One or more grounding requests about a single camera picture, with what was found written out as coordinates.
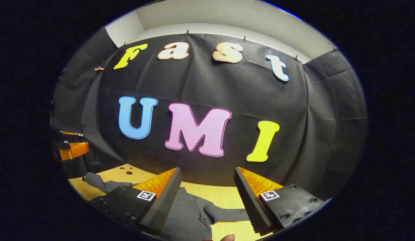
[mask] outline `clip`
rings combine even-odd
[[[330,43],[328,43],[332,48],[333,48],[333,50],[337,50],[337,48],[335,48],[332,44],[330,44]]]
[[[60,72],[60,75],[59,75],[59,80],[62,80],[62,76],[63,76],[63,74],[66,72],[66,68],[64,68],[61,72]]]
[[[295,59],[295,61],[296,61],[298,64],[301,64],[301,66],[302,66],[302,67],[304,67],[304,64],[302,64],[302,62],[298,59],[298,55],[295,55],[293,58]]]

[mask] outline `letter u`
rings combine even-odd
[[[133,128],[130,124],[131,106],[134,105],[136,99],[124,96],[118,102],[120,103],[118,124],[121,132],[133,139],[143,139],[148,136],[151,130],[152,109],[157,105],[158,101],[154,98],[140,99],[139,103],[142,105],[142,121],[140,122],[139,128]]]

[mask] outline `gray cloth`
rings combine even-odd
[[[89,185],[108,193],[120,185],[136,186],[126,182],[103,182],[89,172],[83,179]],[[160,237],[169,241],[194,241],[212,238],[212,224],[218,221],[248,221],[245,209],[222,209],[212,202],[186,192],[180,187],[170,209]]]
[[[132,186],[132,187],[135,186],[135,185],[132,185],[131,182],[116,182],[116,181],[103,182],[100,175],[92,173],[92,172],[88,172],[87,175],[82,180],[88,183],[90,186],[100,189],[100,191],[104,193],[111,192],[112,190],[119,187],[120,185],[126,185],[126,186]]]

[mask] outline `wooden table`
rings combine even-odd
[[[130,164],[125,164],[107,171],[97,173],[103,181],[131,182],[141,183],[154,177],[155,174],[139,169]],[[99,189],[88,185],[82,181],[82,177],[69,179],[71,185],[86,200],[94,197],[105,195]],[[185,187],[186,191],[192,195],[204,198],[213,202],[216,206],[223,209],[244,209],[236,187],[229,186],[209,186],[195,183],[181,182],[181,187]],[[234,234],[236,241],[255,241],[270,234],[260,236],[256,234],[252,228],[250,221],[239,222],[223,222],[220,221],[212,227],[213,241],[220,241],[224,236]]]

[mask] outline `pink letter m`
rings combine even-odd
[[[231,119],[231,112],[213,108],[206,114],[200,125],[197,125],[189,105],[171,103],[169,110],[172,112],[172,124],[169,140],[164,143],[167,148],[172,150],[183,149],[183,145],[180,143],[180,133],[182,132],[185,145],[189,151],[193,151],[198,142],[204,137],[203,145],[198,148],[201,154],[212,157],[224,155],[222,138],[225,125]]]

